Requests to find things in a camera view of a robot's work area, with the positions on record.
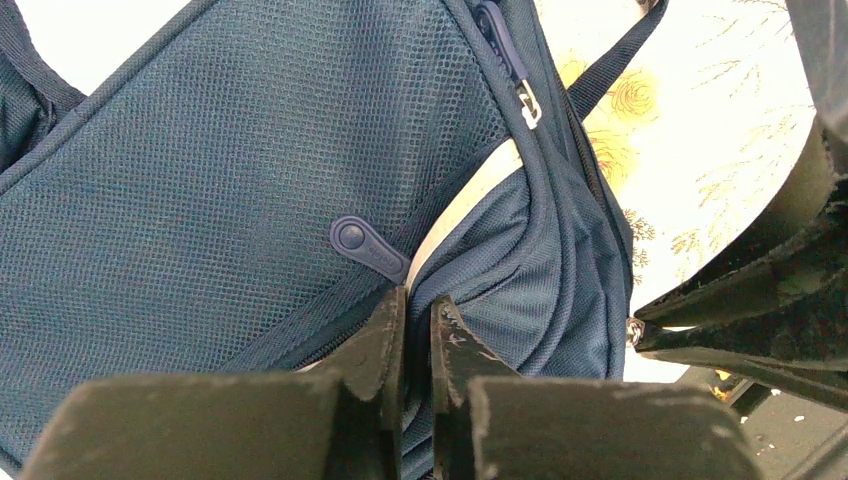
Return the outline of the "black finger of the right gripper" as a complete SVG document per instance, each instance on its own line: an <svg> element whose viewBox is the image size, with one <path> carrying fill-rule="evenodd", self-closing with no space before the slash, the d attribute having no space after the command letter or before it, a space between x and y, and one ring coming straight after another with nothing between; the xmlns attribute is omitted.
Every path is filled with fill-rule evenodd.
<svg viewBox="0 0 848 480"><path fill-rule="evenodd" d="M654 360L715 368L833 409L847 409L847 293L820 291L725 325L646 334Z"/></svg>
<svg viewBox="0 0 848 480"><path fill-rule="evenodd" d="M809 295L847 267L847 144L815 119L798 160L754 221L636 318L662 327L723 324Z"/></svg>

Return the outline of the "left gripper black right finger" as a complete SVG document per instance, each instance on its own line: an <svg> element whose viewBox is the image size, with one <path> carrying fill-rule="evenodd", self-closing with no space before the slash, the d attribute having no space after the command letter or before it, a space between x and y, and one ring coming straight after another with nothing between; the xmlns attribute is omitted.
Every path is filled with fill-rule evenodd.
<svg viewBox="0 0 848 480"><path fill-rule="evenodd" d="M738 419L670 384L528 378L431 307L438 479L758 479Z"/></svg>

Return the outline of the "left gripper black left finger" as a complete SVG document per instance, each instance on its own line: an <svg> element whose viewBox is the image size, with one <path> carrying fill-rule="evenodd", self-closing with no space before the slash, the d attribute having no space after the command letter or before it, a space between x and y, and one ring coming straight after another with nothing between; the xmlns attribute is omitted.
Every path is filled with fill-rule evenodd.
<svg viewBox="0 0 848 480"><path fill-rule="evenodd" d="M306 371L93 380L57 409L25 479L396 479L406 292Z"/></svg>

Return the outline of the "navy blue student backpack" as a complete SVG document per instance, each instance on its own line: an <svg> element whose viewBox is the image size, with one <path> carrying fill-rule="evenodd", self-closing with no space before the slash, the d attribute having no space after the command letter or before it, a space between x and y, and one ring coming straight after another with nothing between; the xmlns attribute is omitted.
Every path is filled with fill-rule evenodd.
<svg viewBox="0 0 848 480"><path fill-rule="evenodd" d="M429 308L528 377L618 379L632 232L529 1L193 1L92 94L1 5L1 467L80 383L298 370L405 286L402 475L433 467Z"/></svg>

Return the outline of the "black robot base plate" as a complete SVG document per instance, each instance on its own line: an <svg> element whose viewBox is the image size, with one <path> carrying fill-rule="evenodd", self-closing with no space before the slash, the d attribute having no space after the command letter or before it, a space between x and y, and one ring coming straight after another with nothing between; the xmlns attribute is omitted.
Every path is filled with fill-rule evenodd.
<svg viewBox="0 0 848 480"><path fill-rule="evenodd" d="M766 479L845 479L847 414L736 374L692 367L679 382L732 407Z"/></svg>

